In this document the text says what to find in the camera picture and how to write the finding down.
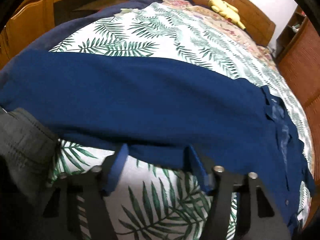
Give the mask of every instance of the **bed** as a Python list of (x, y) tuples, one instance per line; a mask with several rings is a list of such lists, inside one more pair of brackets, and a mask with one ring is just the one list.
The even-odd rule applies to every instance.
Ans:
[[(303, 154), (313, 172), (313, 146), (306, 115), (263, 47), (269, 43), (275, 24), (249, 0), (225, 1), (239, 9), (248, 33), (206, 8), (207, 0), (136, 0), (60, 25), (27, 49), (166, 57), (206, 67), (232, 79), (243, 77), (257, 86), (268, 85), (270, 92), (285, 102), (305, 144)], [(130, 10), (120, 12), (120, 8)], [(49, 181), (55, 181), (62, 172), (70, 175), (86, 172), (112, 154), (61, 140), (61, 151), (53, 160)], [(146, 199), (154, 208), (146, 208)], [(115, 192), (105, 201), (120, 240), (198, 239), (211, 204), (191, 174), (155, 167), (133, 157), (128, 158)], [(181, 215), (165, 211), (173, 202)], [(137, 204), (150, 223), (138, 222)], [(232, 239), (235, 233), (236, 205), (234, 195), (227, 239)], [(298, 219), (304, 223), (309, 207), (310, 194), (302, 183)], [(83, 237), (89, 239), (85, 213), (81, 210), (80, 219)]]

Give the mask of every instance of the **metal bolt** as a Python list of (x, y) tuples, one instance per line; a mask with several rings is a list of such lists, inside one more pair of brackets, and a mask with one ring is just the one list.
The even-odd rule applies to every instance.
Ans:
[(93, 166), (91, 168), (91, 171), (94, 172), (94, 173), (99, 173), (100, 171), (102, 171), (102, 167), (97, 165), (97, 166)]
[(251, 179), (256, 179), (258, 177), (258, 174), (255, 173), (255, 172), (249, 172), (248, 176), (251, 178)]
[(213, 168), (216, 172), (224, 172), (224, 167), (222, 166), (214, 166)]
[(68, 174), (63, 172), (59, 175), (59, 179), (65, 179), (66, 177), (68, 177)]

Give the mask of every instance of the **blue shirt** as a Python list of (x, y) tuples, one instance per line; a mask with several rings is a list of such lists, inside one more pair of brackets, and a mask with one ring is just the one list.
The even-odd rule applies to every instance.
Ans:
[(301, 181), (314, 188), (280, 98), (185, 62), (30, 50), (0, 72), (0, 105), (24, 108), (65, 140), (127, 143), (137, 159), (185, 171), (184, 149), (200, 144), (216, 165), (256, 172), (288, 225)]

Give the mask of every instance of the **floral blanket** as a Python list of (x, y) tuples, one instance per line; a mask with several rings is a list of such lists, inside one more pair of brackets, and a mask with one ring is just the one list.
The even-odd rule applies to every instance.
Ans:
[[(232, 79), (242, 77), (257, 86), (268, 85), (273, 95), (283, 99), (297, 126), (299, 138), (305, 143), (303, 154), (311, 168), (313, 150), (306, 115), (282, 76), (266, 60), (254, 56), (248, 47), (191, 12), (152, 3), (143, 10), (99, 19), (51, 51), (172, 58)], [(111, 154), (111, 151), (61, 141), (61, 153), (55, 156), (50, 179), (54, 181), (63, 171), (85, 172)], [(300, 196), (299, 219), (305, 220), (310, 196), (303, 183)], [(120, 240), (198, 239), (211, 205), (211, 199), (199, 190), (191, 174), (158, 168), (132, 157), (127, 160), (115, 192), (105, 202)], [(234, 196), (227, 239), (234, 236), (236, 207)], [(89, 239), (90, 232), (85, 226), (83, 232), (84, 238)]]

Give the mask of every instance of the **wooden shelf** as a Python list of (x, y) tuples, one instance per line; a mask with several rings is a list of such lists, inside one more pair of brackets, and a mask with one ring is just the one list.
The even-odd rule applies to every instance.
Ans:
[[(284, 57), (289, 48), (293, 45), (294, 41), (299, 36), (304, 23), (307, 21), (307, 17), (302, 14), (302, 9), (298, 6), (293, 13), (288, 24), (277, 39), (277, 56), (276, 61), (279, 62)], [(294, 32), (292, 26), (300, 25), (298, 32)]]

